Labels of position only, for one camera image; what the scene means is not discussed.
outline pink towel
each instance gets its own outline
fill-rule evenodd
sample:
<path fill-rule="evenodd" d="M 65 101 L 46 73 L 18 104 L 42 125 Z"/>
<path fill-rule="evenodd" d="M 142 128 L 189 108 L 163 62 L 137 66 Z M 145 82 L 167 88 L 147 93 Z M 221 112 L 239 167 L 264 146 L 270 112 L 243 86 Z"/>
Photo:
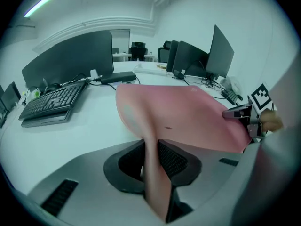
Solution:
<path fill-rule="evenodd" d="M 122 84 L 117 87 L 116 103 L 125 126 L 145 141 L 146 201 L 162 220 L 171 182 L 158 159 L 159 139 L 234 153 L 251 141 L 238 120 L 222 117 L 227 108 L 197 86 Z"/>

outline fluorescent light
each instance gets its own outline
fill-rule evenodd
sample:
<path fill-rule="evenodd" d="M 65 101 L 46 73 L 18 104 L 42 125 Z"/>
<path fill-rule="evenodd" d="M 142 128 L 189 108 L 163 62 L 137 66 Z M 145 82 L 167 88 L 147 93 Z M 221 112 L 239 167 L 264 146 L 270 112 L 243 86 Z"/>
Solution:
<path fill-rule="evenodd" d="M 29 17 L 31 14 L 34 13 L 35 10 L 37 10 L 39 7 L 43 6 L 45 3 L 47 3 L 50 0 L 41 0 L 36 5 L 34 5 L 25 15 L 24 17 Z"/>

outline keyboard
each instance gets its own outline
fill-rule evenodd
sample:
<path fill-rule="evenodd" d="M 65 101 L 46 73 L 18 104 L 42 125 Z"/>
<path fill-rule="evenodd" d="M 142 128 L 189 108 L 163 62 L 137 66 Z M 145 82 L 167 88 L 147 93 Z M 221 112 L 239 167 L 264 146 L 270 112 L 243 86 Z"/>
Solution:
<path fill-rule="evenodd" d="M 23 121 L 73 109 L 86 84 L 86 81 L 73 83 L 33 99 L 26 105 L 19 120 Z"/>

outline cable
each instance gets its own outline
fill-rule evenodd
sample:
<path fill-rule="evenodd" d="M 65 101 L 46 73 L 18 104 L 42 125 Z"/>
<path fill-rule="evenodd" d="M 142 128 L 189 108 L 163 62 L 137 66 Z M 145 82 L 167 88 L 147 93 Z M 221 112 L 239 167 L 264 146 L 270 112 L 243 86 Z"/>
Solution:
<path fill-rule="evenodd" d="M 213 98 L 215 98 L 215 99 L 220 99 L 220 100 L 228 99 L 228 97 L 229 97 L 228 91 L 225 90 L 219 83 L 215 82 L 214 80 L 211 80 L 211 86 L 209 86 L 209 85 L 206 84 L 206 83 L 205 83 L 204 85 L 208 86 L 208 87 L 211 88 L 211 89 L 214 89 L 214 88 L 213 88 L 214 86 L 216 86 L 217 88 L 221 89 L 220 91 L 214 89 L 214 90 L 217 91 L 217 92 L 222 92 L 222 91 L 226 91 L 226 92 L 227 92 L 227 97 L 219 98 L 219 97 L 214 97 L 214 96 L 212 96 Z"/>
<path fill-rule="evenodd" d="M 88 77 L 87 77 L 84 73 L 79 73 L 79 74 L 76 75 L 71 81 L 69 81 L 67 84 L 69 85 L 69 84 L 71 84 L 71 83 L 74 83 L 74 82 L 76 82 L 76 81 L 81 80 L 81 79 L 75 80 L 75 79 L 76 79 L 77 77 L 79 77 L 80 75 L 84 76 L 84 78 L 85 78 L 86 80 L 89 80 Z"/>
<path fill-rule="evenodd" d="M 186 75 L 186 72 L 188 71 L 188 69 L 195 63 L 195 62 L 199 62 L 199 63 L 201 63 L 199 60 L 195 60 L 195 61 L 193 61 L 186 69 L 185 69 L 185 73 L 184 73 L 184 76 Z"/>
<path fill-rule="evenodd" d="M 199 63 L 203 66 L 204 71 L 206 71 L 206 69 L 205 69 L 203 63 L 202 63 L 200 60 L 199 60 Z"/>
<path fill-rule="evenodd" d="M 28 88 L 28 90 L 27 90 L 27 92 L 26 92 L 26 96 L 25 96 L 25 99 L 24 99 L 24 101 L 22 102 L 22 105 L 23 106 L 26 106 L 26 99 L 27 99 L 27 94 L 28 94 L 28 91 L 30 90 L 30 88 L 35 88 L 35 89 L 38 89 L 38 87 L 36 87 L 36 86 L 30 86 L 29 88 Z"/>
<path fill-rule="evenodd" d="M 110 85 L 110 84 L 99 84 L 99 85 L 95 85 L 95 84 L 92 84 L 92 83 L 90 83 L 90 82 L 89 82 L 89 84 L 90 84 L 90 85 L 94 85 L 94 86 L 108 85 L 108 86 L 111 86 L 114 90 L 116 90 L 116 89 L 114 88 L 114 86 L 112 86 L 112 85 Z"/>
<path fill-rule="evenodd" d="M 187 81 L 185 79 L 183 79 L 185 81 L 186 84 L 190 85 L 189 83 L 187 83 Z"/>

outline desk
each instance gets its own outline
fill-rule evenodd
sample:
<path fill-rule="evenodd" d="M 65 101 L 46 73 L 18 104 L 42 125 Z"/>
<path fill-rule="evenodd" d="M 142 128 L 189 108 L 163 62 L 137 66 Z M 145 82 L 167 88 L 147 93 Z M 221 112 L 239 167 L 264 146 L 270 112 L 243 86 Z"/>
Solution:
<path fill-rule="evenodd" d="M 114 72 L 131 71 L 139 63 L 144 68 L 157 69 L 154 62 L 115 62 Z M 141 84 L 186 85 L 172 75 L 136 74 Z M 200 82 L 197 78 L 187 77 L 187 80 Z M 212 96 L 221 97 L 217 91 L 200 87 Z M 227 108 L 233 107 L 227 100 L 218 101 Z M 0 162 L 13 186 L 24 194 L 79 155 L 139 139 L 122 123 L 115 91 L 109 86 L 88 86 L 65 124 L 22 128 L 18 120 L 22 110 L 21 105 L 15 108 L 0 129 Z"/>
<path fill-rule="evenodd" d="M 113 54 L 113 58 L 123 58 L 123 62 L 126 61 L 126 57 L 132 57 L 132 55 L 131 54 L 125 54 L 125 53 Z M 144 55 L 144 58 L 150 58 L 152 62 L 155 61 L 155 56 L 154 55 Z"/>

